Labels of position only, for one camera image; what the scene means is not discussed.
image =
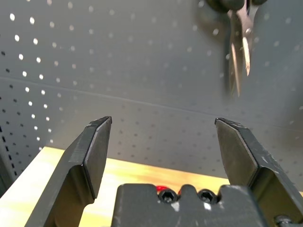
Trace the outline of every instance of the gray pegboard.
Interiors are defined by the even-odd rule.
[[[239,98],[227,89],[228,19],[203,1],[1,5],[0,126],[13,175],[110,115],[109,157],[225,177],[220,116],[250,127],[303,190],[301,0],[257,12]]]

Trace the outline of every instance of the wooden surface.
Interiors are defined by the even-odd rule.
[[[0,226],[23,227],[64,151],[45,147],[0,199]],[[80,227],[109,227],[116,199],[116,190],[124,183],[152,183],[178,191],[183,184],[192,184],[197,191],[208,188],[215,193],[227,179],[186,173],[107,159],[98,198],[88,205]]]

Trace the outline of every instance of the pegboard hole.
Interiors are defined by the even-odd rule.
[[[19,42],[20,37],[18,35],[15,35],[15,40],[16,40],[16,42]]]
[[[29,22],[33,25],[35,23],[35,19],[33,17],[30,17]]]
[[[14,20],[15,20],[15,15],[14,15],[13,13],[11,13],[11,14],[9,15],[9,18],[10,18],[11,21],[14,21]]]
[[[67,3],[67,8],[72,9],[72,2],[71,2],[71,1],[69,1],[69,2]]]
[[[214,29],[214,30],[213,30],[213,35],[216,36],[216,35],[218,35],[218,34],[219,34],[219,29],[218,29],[218,28]]]

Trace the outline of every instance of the black plastic part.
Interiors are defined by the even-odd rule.
[[[244,7],[246,0],[220,0],[220,3],[227,9],[238,11]]]
[[[25,227],[78,227],[103,176],[111,117],[90,122],[65,150]]]
[[[220,0],[206,0],[208,5],[218,13],[227,13],[229,11],[224,5],[221,4]]]
[[[198,192],[198,197],[206,203],[209,204],[216,204],[217,203],[217,196],[211,190],[202,189]]]
[[[217,204],[201,201],[191,185],[181,191],[166,204],[152,184],[119,186],[111,227],[268,227],[248,187],[222,186]]]
[[[257,6],[262,5],[265,2],[267,2],[267,0],[252,0],[252,4],[257,5]]]
[[[276,227],[274,218],[279,215],[302,223],[302,196],[252,132],[224,118],[216,119],[215,125],[230,183],[250,187],[271,227]]]
[[[178,200],[177,194],[171,189],[162,190],[158,197],[160,201],[164,203],[173,203]]]

